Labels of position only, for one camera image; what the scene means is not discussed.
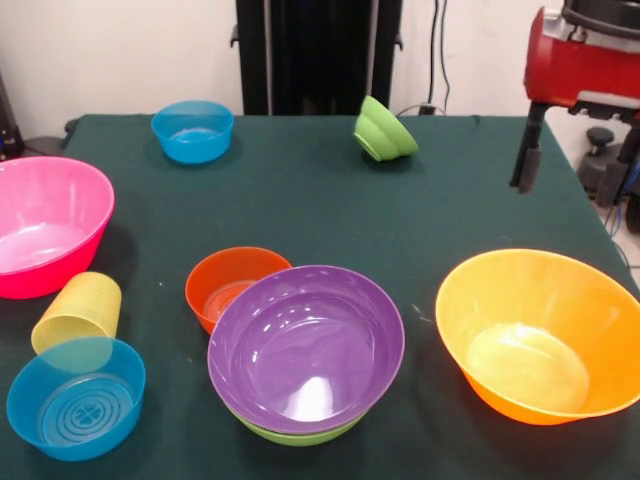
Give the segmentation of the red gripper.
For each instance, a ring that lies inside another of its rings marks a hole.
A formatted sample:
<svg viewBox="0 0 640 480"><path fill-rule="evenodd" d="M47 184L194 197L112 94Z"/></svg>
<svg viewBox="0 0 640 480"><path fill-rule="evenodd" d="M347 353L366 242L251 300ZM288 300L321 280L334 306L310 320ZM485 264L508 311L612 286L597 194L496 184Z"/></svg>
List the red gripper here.
<svg viewBox="0 0 640 480"><path fill-rule="evenodd" d="M542 7L530 29L524 87L532 102L509 183L520 194L529 193L536 180L549 104L572 112L596 106L623 118L639 116L639 42L584 29L560 11ZM636 119L616 160L605 167L595 196L598 206L619 202L638 156Z"/></svg>

